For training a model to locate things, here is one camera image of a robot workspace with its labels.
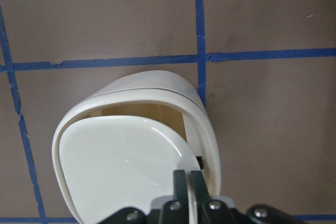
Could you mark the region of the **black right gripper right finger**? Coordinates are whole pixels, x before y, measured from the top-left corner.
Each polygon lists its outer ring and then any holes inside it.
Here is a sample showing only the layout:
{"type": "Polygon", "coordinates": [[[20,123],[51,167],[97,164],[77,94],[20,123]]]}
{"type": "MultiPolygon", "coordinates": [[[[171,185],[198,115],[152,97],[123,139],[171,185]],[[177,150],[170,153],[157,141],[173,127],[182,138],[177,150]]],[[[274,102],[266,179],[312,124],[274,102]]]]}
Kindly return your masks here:
{"type": "Polygon", "coordinates": [[[201,171],[191,171],[191,180],[197,204],[197,223],[236,223],[232,213],[236,207],[231,198],[211,196],[201,171]]]}

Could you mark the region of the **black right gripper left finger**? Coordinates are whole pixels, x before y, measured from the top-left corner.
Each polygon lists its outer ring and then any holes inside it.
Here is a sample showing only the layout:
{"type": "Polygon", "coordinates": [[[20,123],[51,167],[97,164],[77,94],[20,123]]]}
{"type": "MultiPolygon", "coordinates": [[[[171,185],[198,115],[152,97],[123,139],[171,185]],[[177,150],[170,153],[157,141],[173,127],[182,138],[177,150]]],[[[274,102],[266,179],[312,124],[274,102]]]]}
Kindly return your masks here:
{"type": "Polygon", "coordinates": [[[151,223],[189,223],[187,181],[184,170],[173,172],[173,194],[154,198],[151,223]]]}

